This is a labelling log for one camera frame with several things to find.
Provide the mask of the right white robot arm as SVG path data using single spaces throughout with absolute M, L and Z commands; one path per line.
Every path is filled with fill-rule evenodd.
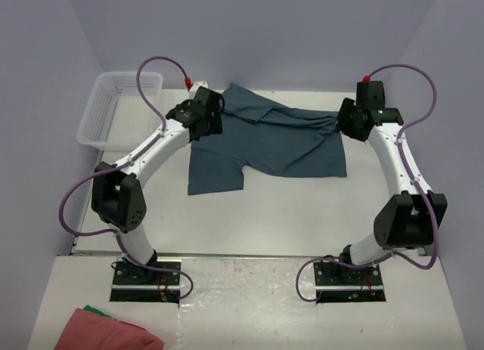
M 336 132 L 367 142 L 383 170 L 389 199 L 374 219 L 372 232 L 349 244 L 339 261 L 347 268 L 366 268 L 406 249 L 435 246 L 448 202 L 423 178 L 408 146 L 405 124 L 396 108 L 386 106 L 381 81 L 366 76 L 356 86 L 355 99 L 343 100 Z

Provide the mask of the blue-grey t shirt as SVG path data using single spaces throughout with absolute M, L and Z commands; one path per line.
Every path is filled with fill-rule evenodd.
M 284 106 L 239 85 L 222 93 L 223 132 L 193 141 L 188 194 L 241 190 L 246 166 L 283 178 L 345 178 L 337 113 Z

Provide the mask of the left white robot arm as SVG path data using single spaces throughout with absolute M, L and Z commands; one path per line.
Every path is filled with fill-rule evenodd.
M 173 107 L 157 128 L 131 153 L 95 168 L 92 210 L 114 231 L 124 256 L 147 267 L 156 254 L 144 231 L 147 214 L 144 186 L 174 153 L 192 141 L 222 133 L 222 95 L 203 85 Z

